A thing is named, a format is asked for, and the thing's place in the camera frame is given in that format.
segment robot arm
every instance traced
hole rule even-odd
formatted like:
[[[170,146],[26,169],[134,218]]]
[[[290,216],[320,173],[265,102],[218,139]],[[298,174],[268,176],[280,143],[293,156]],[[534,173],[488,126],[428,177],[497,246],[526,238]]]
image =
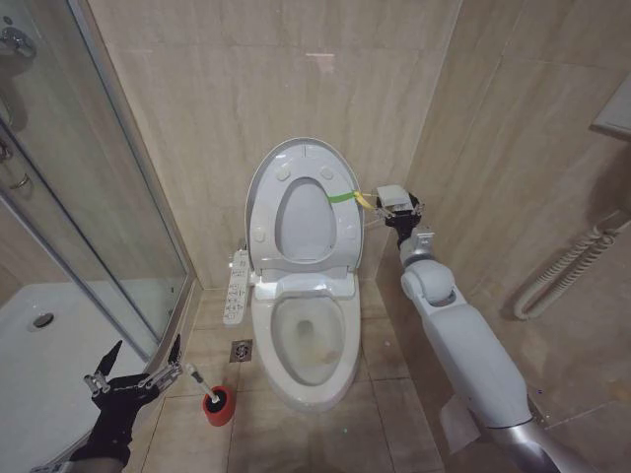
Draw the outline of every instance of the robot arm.
[[[398,207],[385,206],[381,212],[398,234],[401,286],[414,302],[457,396],[525,473],[595,473],[533,421],[522,374],[484,317],[458,290],[452,271],[435,260],[434,234],[415,228],[421,220],[418,200],[399,186],[388,186],[388,195],[395,193],[394,187],[400,189]],[[409,196],[407,204],[401,204],[404,196]],[[378,200],[378,207],[383,206],[384,199]]]

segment shower enclosure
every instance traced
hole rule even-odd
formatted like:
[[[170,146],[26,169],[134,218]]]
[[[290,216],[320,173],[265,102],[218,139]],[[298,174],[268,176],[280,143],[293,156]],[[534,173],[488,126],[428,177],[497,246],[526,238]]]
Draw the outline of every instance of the shower enclosure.
[[[82,1],[0,0],[0,471],[80,440],[83,375],[156,354],[194,273]]]

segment toilet lid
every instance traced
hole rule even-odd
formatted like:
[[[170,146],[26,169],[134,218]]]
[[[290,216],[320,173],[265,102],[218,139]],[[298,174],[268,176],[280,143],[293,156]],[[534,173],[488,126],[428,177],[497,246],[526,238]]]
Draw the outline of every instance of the toilet lid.
[[[326,143],[297,138],[277,146],[247,194],[247,247],[257,274],[357,268],[363,210],[354,199],[328,198],[357,189],[352,170]]]

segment white brush handle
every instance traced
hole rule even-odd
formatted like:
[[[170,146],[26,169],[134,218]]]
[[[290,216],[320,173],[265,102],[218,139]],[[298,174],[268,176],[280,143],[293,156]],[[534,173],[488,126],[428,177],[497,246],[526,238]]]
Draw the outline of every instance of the white brush handle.
[[[201,377],[199,370],[193,363],[186,364],[186,372],[190,374],[190,377],[192,377],[193,379],[195,379],[195,381],[197,381],[197,384],[199,385],[200,389],[204,391],[206,394],[208,394],[213,404],[219,402],[219,397],[213,392],[213,390],[206,383],[206,381],[204,381],[204,378]]]

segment bidet control panel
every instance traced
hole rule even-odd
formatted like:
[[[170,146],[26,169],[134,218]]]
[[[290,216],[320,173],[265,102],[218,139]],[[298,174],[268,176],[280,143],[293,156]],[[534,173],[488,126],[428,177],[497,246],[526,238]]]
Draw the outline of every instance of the bidet control panel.
[[[238,249],[233,257],[230,284],[224,307],[224,324],[237,325],[244,319],[249,290],[249,258],[246,249]]]

